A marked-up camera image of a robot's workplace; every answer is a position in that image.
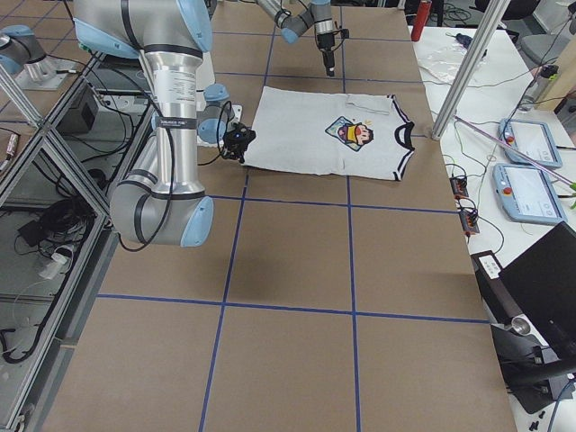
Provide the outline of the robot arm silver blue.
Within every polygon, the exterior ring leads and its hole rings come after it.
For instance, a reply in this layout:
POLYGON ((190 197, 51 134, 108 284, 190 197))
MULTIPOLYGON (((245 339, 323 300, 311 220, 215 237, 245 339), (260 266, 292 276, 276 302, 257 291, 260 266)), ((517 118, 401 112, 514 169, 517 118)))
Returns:
POLYGON ((213 199, 197 173, 197 69, 212 49, 203 1, 76 1, 76 37, 90 50, 140 62, 150 88, 155 137, 112 192, 123 239, 199 247, 213 199))
POLYGON ((310 1, 298 14, 284 8, 280 1, 264 0, 256 1, 256 4, 273 19, 283 39, 289 44, 295 43, 312 28, 326 74, 328 77, 335 75, 333 50, 336 47, 337 27, 332 19, 330 1, 310 1))

